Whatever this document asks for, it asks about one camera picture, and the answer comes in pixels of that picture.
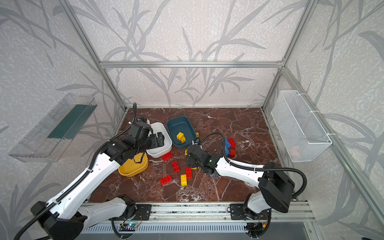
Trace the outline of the yellow lego brick front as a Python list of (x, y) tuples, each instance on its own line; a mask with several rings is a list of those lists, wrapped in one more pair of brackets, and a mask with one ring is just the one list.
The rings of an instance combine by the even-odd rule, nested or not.
[(185, 187), (187, 185), (188, 185), (188, 183), (187, 183), (187, 175), (181, 175), (181, 186)]

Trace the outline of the yellow plastic bin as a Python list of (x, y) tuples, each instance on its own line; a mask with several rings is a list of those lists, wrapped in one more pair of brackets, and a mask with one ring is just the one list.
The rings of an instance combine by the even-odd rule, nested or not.
[(128, 159), (118, 168), (119, 174), (128, 178), (136, 176), (148, 168), (148, 156), (146, 153), (135, 155), (134, 159)]

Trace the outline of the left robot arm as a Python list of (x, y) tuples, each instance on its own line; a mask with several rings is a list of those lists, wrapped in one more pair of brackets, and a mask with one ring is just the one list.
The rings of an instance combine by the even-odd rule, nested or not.
[(113, 218), (132, 218), (136, 214), (136, 203), (127, 196), (117, 197), (92, 210), (82, 207), (86, 198), (115, 170), (127, 160), (146, 150), (164, 146), (164, 135), (156, 133), (146, 120), (133, 118), (123, 131), (125, 138), (112, 137), (100, 146), (92, 157), (90, 165), (61, 193), (48, 202), (39, 201), (33, 205), (34, 217), (15, 235), (22, 235), (35, 222), (48, 234), (49, 240), (74, 240), (86, 228)]

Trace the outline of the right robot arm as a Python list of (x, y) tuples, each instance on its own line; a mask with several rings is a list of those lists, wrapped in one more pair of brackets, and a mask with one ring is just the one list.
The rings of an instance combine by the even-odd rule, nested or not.
[[(202, 143), (210, 136), (222, 137), (222, 153), (210, 154), (203, 150)], [(226, 138), (220, 133), (210, 133), (202, 140), (194, 138), (186, 150), (187, 161), (199, 167), (207, 175), (230, 177), (252, 185), (259, 191), (247, 196), (243, 206), (243, 217), (255, 220), (267, 211), (280, 213), (289, 211), (291, 200), (298, 197), (307, 187), (306, 175), (295, 168), (282, 168), (274, 162), (266, 165), (251, 165), (230, 159), (226, 153)]]

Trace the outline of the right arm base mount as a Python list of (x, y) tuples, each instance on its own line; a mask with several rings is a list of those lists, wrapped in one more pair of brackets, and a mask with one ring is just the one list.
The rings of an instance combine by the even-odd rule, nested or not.
[(262, 223), (268, 222), (272, 215), (271, 209), (263, 210), (257, 214), (244, 207), (243, 204), (230, 204), (227, 207), (227, 212), (230, 213), (231, 220), (257, 221)]

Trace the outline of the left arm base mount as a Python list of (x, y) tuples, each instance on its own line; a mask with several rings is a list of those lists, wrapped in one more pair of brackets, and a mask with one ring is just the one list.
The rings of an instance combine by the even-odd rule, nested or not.
[(152, 205), (150, 204), (129, 205), (121, 215), (121, 219), (127, 221), (148, 221), (151, 209)]

